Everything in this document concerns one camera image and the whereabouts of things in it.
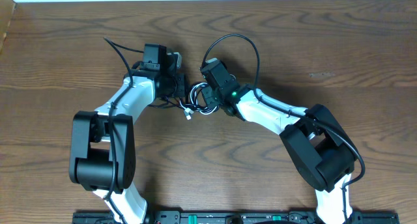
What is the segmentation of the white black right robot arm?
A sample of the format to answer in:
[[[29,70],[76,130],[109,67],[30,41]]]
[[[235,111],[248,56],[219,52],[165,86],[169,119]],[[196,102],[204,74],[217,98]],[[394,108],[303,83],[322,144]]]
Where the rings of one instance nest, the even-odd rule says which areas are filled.
[[[279,135],[296,170],[315,189],[318,219],[350,223],[348,183],[356,149],[331,112],[320,104],[310,109],[285,104],[241,85],[216,58],[204,62],[201,73],[208,83],[203,92],[208,105],[218,105],[229,116]]]

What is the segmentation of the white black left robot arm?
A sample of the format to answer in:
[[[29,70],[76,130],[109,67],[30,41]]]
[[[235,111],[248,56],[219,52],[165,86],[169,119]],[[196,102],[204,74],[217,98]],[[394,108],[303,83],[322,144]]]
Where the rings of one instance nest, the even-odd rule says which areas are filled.
[[[115,223],[149,223],[148,203],[134,185],[134,124],[157,98],[185,95],[182,56],[159,44],[145,44],[142,60],[128,65],[120,89],[93,111],[72,121],[70,180],[99,196]]]

